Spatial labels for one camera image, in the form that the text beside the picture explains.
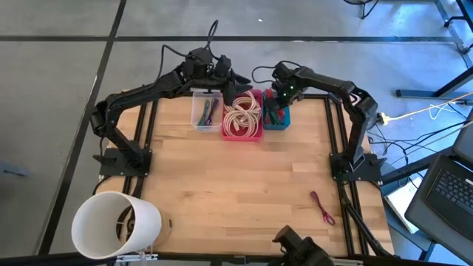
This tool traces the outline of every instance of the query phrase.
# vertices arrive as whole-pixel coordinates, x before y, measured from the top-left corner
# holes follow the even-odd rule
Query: white cable
[[[438,107],[438,106],[435,106],[435,105],[433,105],[433,104],[430,104],[429,106],[430,106],[429,115],[430,115],[430,118],[431,118],[432,120],[437,119],[438,115],[440,114],[440,112],[441,112],[442,110],[445,110],[445,111],[448,111],[448,112],[455,112],[455,111],[453,111],[453,110],[445,109],[445,107],[447,107],[448,104],[446,104],[446,105],[444,105],[444,106],[442,106],[442,107]],[[435,116],[432,116],[432,108],[439,109],[439,110],[437,111],[437,114],[435,114]]]
[[[437,142],[437,141],[439,141],[439,140],[442,140],[442,139],[448,137],[449,135],[451,135],[451,134],[453,134],[453,133],[455,133],[455,132],[457,132],[457,131],[460,131],[461,129],[466,128],[467,126],[469,126],[469,125],[471,125],[471,124],[473,124],[473,120],[469,121],[468,123],[466,123],[465,125],[463,125],[463,126],[460,127],[459,129],[455,129],[454,131],[452,131],[452,132],[446,134],[445,136],[442,136],[442,137],[438,138],[437,140],[433,140],[433,141],[431,141],[431,142],[429,142],[429,143],[427,143],[426,145],[423,145],[423,146],[428,146],[428,145],[430,145],[430,144],[432,144],[432,143],[435,143],[435,142]],[[410,153],[408,153],[408,154],[404,155],[403,157],[397,159],[396,161],[390,163],[390,165],[394,165],[395,163],[399,162],[400,160],[404,159],[405,157],[409,156],[410,154],[412,154],[412,153],[414,153],[414,152],[416,152],[416,151],[418,151],[418,150],[420,150],[420,149],[422,149],[422,148],[423,148],[423,147],[419,147],[419,148],[415,149],[414,151],[411,151]]]
[[[381,116],[384,120],[384,124],[387,124],[389,121],[393,121],[393,120],[399,120],[399,119],[402,119],[402,118],[405,118],[405,117],[408,117],[410,115],[415,115],[415,114],[418,114],[420,112],[423,112],[423,111],[427,111],[427,110],[430,110],[432,109],[433,107],[440,107],[440,106],[444,106],[446,104],[449,104],[449,103],[453,103],[461,98],[464,98],[466,96],[469,96],[469,95],[473,95],[473,92],[468,92],[466,93],[465,95],[461,95],[460,97],[456,97],[455,99],[452,99],[452,100],[449,100],[445,103],[441,103],[441,104],[437,104],[437,105],[434,105],[434,106],[430,106],[430,107],[426,107],[424,109],[421,109],[421,110],[418,110],[418,111],[415,111],[415,112],[410,112],[408,114],[405,114],[405,115],[401,115],[401,116],[398,116],[398,117],[389,117],[387,115],[385,115],[384,113],[381,113]]]
[[[259,119],[261,118],[261,106],[255,100],[253,93],[245,92],[248,96],[239,97],[234,100],[232,106],[225,106],[223,118],[223,131],[232,137],[253,137],[258,132]],[[244,135],[235,135],[231,128],[236,131],[248,128]]]

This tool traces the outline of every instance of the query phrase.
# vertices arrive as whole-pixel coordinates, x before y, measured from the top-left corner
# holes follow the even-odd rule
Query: blue container
[[[290,125],[289,106],[284,108],[284,123],[282,125],[267,125],[265,124],[266,108],[263,107],[263,129],[266,130],[285,130]]]

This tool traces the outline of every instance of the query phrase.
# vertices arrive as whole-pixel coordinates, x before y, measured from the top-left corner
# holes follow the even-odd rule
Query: laptop keyboard
[[[473,185],[448,171],[444,171],[438,178],[434,190],[473,215]]]

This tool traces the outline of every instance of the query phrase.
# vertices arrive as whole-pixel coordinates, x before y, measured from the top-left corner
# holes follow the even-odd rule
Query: pink container
[[[263,107],[263,94],[262,91],[258,89],[252,89],[250,92],[253,94],[254,98],[256,101],[258,101],[259,105],[261,108]],[[246,96],[244,93],[240,93],[236,95],[236,98]],[[223,108],[223,119],[225,119],[225,108]],[[229,140],[229,141],[260,141],[263,137],[263,119],[262,119],[262,113],[261,113],[261,118],[259,119],[258,122],[258,130],[256,131],[256,134],[253,137],[233,137],[233,136],[228,136],[225,133],[224,127],[225,125],[222,123],[222,136],[224,140]],[[238,132],[232,131],[234,134],[240,134],[244,135],[246,133],[246,130],[240,130]]]

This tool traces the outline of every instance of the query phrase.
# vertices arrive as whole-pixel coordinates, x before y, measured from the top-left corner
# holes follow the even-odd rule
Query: white rope
[[[430,104],[429,106],[430,106],[429,115],[430,115],[430,118],[431,118],[432,120],[437,119],[438,115],[440,114],[440,112],[442,112],[442,110],[445,110],[445,111],[448,111],[448,112],[455,112],[455,111],[453,111],[453,110],[445,109],[445,108],[448,106],[448,104],[446,104],[446,105],[444,105],[444,106],[442,106],[442,107],[434,106],[433,104]],[[439,110],[437,111],[437,114],[432,115],[432,108],[439,109]]]
[[[232,106],[225,106],[223,118],[223,131],[232,137],[253,137],[258,132],[259,119],[261,118],[261,106],[255,100],[253,93],[245,92],[247,96],[234,100]],[[248,128],[244,135],[236,135],[232,127],[238,132],[242,128]]]

